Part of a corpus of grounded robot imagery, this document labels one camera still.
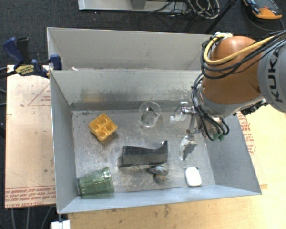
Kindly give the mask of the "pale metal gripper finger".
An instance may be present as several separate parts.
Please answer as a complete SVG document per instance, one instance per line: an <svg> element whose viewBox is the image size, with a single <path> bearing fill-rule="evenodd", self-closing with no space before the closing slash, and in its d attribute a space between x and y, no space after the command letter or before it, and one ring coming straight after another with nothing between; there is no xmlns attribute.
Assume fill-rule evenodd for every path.
<svg viewBox="0 0 286 229"><path fill-rule="evenodd" d="M182 122L186 119L187 115L187 101L181 101L175 108L173 115L170 116L170 124L173 125L177 122Z"/></svg>
<svg viewBox="0 0 286 229"><path fill-rule="evenodd" d="M185 136L180 142L180 160L185 161L189 153L192 153L197 142L192 135Z"/></svg>

